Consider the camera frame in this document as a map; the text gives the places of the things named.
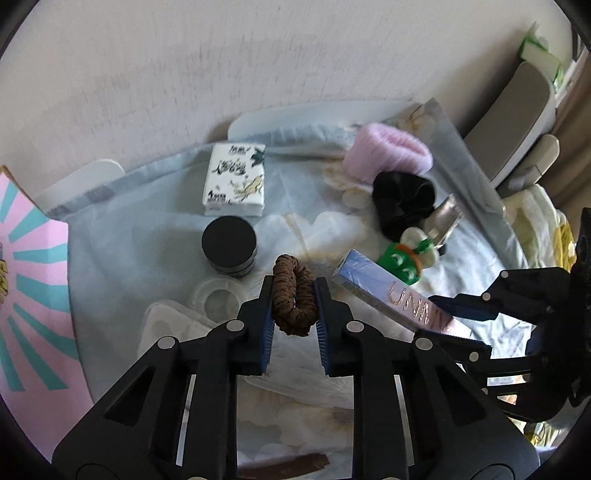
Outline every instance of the yellow cloth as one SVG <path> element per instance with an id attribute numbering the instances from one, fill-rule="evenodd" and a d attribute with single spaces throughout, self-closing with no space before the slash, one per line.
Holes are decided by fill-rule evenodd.
<path id="1" fill-rule="evenodd" d="M 554 208 L 546 191 L 532 185 L 504 202 L 505 216 L 529 267 L 562 267 L 570 271 L 576 260 L 573 233 L 565 215 Z"/>

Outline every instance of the light blue bedsheet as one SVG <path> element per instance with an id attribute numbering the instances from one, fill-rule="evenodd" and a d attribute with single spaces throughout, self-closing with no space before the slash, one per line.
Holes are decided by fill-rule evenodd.
<path id="1" fill-rule="evenodd" d="M 434 167 L 427 176 L 436 185 L 437 203 L 454 193 L 466 213 L 450 237 L 447 254 L 435 267 L 425 270 L 417 288 L 426 294 L 446 296 L 480 294 L 500 270 L 526 268 L 512 228 L 498 213 L 496 193 L 441 107 L 432 100 L 413 116 L 391 123 L 408 129 L 431 148 Z M 342 174 L 338 160 L 323 158 L 326 151 L 346 147 L 354 136 L 354 129 L 316 125 L 248 139 L 268 145 L 264 216 L 249 219 L 258 235 L 259 253 L 256 268 L 242 281 L 248 297 L 258 294 L 262 277 L 271 272 L 279 254 L 296 255 L 316 275 L 329 277 L 349 249 L 377 258 L 387 245 L 379 233 L 369 193 Z M 306 157 L 273 153 L 288 145 L 313 145 L 319 156 L 310 155 L 314 148 L 308 148 Z M 203 216 L 201 204 L 210 152 L 211 145 L 204 145 L 151 163 L 50 213 L 70 225 L 72 313 L 82 365 L 95 400 L 137 359 L 146 308 L 162 299 L 189 305 L 193 290 L 216 276 L 200 244 L 201 233 L 212 220 Z M 392 320 L 347 293 L 335 290 L 333 294 L 350 303 L 354 316 L 386 335 L 411 338 Z M 465 323 L 472 328 L 474 338 L 493 346 L 495 356 L 523 355 L 530 334 L 528 325 L 504 316 L 494 322 Z M 281 344 L 285 339 L 277 335 L 275 341 Z M 313 337 L 302 345 L 303 352 L 311 348 L 310 341 Z M 261 385 L 317 405 L 326 406 L 334 400 L 333 407 L 347 406 L 348 393 L 338 386 L 333 396 L 327 394 L 318 400 L 307 396 L 314 388 L 314 378 L 303 388 L 286 383 L 285 378 L 309 375 L 308 369 L 320 368 L 319 362 L 307 365 L 302 372 L 292 372 L 293 377 L 282 375 L 277 365 L 282 364 L 274 364 L 272 359 L 271 375 L 261 379 Z M 312 377 L 319 372 L 314 370 Z M 251 417 L 242 417 L 249 420 L 242 425 L 243 430 L 254 428 L 256 421 Z M 319 450 L 343 463 L 349 452 L 349 445 L 322 443 L 318 437 L 294 446 L 299 440 L 286 440 L 289 435 L 275 424 L 258 425 L 259 433 L 268 438 L 240 440 L 243 463 L 269 455 Z M 254 438 L 250 433 L 246 437 Z M 280 447 L 269 449 L 269 445 Z M 344 477 L 333 469 L 326 477 L 331 475 Z"/>

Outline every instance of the white wall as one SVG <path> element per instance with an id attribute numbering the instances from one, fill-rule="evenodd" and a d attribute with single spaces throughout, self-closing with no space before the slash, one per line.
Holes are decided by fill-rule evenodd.
<path id="1" fill-rule="evenodd" d="M 0 61 L 0 162 L 35 195 L 313 100 L 436 96 L 465 129 L 534 21 L 568 60 L 552 0 L 41 0 Z"/>

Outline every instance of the pink striped board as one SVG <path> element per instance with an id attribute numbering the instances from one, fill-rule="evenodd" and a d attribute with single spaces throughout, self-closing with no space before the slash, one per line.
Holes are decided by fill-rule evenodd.
<path id="1" fill-rule="evenodd" d="M 0 174 L 0 394 L 47 459 L 92 406 L 67 257 L 68 225 L 46 217 Z"/>

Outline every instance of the white flower figure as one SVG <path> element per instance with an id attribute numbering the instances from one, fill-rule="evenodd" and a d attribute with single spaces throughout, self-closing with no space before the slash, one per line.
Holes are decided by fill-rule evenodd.
<path id="1" fill-rule="evenodd" d="M 238 420 L 281 431 L 281 444 L 263 446 L 255 461 L 329 453 L 353 445 L 353 410 L 304 405 L 243 381 L 238 382 L 238 399 Z"/>
<path id="2" fill-rule="evenodd" d="M 436 121 L 427 113 L 425 106 L 421 105 L 408 117 L 393 120 L 391 125 L 414 135 L 421 142 L 429 145 L 435 131 Z"/>
<path id="3" fill-rule="evenodd" d="M 328 453 L 353 445 L 353 410 L 291 402 L 279 409 L 277 424 L 281 442 L 297 447 L 300 455 Z"/>
<path id="4" fill-rule="evenodd" d="M 343 169 L 341 158 L 325 160 L 322 165 L 322 176 L 327 185 L 343 192 L 342 201 L 347 207 L 361 210 L 372 204 L 372 187 L 349 177 Z"/>

